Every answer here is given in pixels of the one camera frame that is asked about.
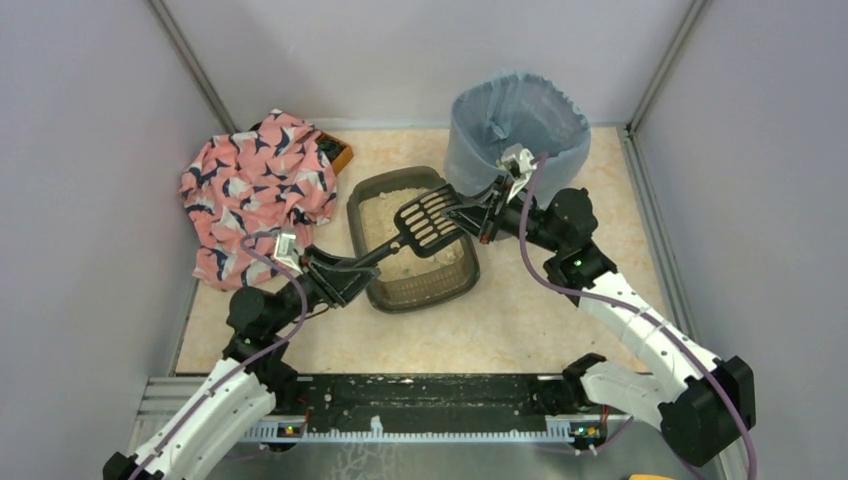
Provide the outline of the black litter scoop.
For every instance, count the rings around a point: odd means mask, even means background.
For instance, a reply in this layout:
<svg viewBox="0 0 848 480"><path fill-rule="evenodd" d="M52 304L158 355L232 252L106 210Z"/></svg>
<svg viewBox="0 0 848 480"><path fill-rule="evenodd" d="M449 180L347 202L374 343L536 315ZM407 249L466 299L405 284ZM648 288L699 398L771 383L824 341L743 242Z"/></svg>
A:
<svg viewBox="0 0 848 480"><path fill-rule="evenodd" d="M376 267L403 249L419 258L429 258L449 247L465 235L447 212L462 204L454 187L444 184L403 204L393 217L397 234L364 256L354 267Z"/></svg>

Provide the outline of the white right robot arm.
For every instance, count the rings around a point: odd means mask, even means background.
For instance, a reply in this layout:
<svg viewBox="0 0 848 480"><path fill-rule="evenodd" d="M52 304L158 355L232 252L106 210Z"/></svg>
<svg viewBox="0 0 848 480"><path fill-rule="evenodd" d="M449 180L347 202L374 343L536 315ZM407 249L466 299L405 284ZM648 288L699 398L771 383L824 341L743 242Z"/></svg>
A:
<svg viewBox="0 0 848 480"><path fill-rule="evenodd" d="M751 367L698 345L639 296L592 239L598 221L587 190L563 189L545 209L530 195L509 199L497 186L476 197L450 190L448 197L443 217L481 243L506 233L522 254L528 245L552 252L545 272L531 269L531 276L600 320L649 369L635 373L589 353L563 370L557 399L574 409L603 405L628 414L697 467L740 441L748 475L756 477Z"/></svg>

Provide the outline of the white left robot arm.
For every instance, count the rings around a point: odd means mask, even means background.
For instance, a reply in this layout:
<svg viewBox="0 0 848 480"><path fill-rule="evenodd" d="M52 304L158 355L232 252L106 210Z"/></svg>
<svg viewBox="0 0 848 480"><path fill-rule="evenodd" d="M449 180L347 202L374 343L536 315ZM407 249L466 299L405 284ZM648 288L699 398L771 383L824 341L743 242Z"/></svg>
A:
<svg viewBox="0 0 848 480"><path fill-rule="evenodd" d="M103 478L206 478L257 421L297 401L298 374L282 357L308 315L321 304L349 304L378 277L378 263L396 250L388 243L354 259L310 247L300 275L281 272L288 282L278 292L238 289L226 319L234 334L222 359L148 441L130 454L113 454Z"/></svg>

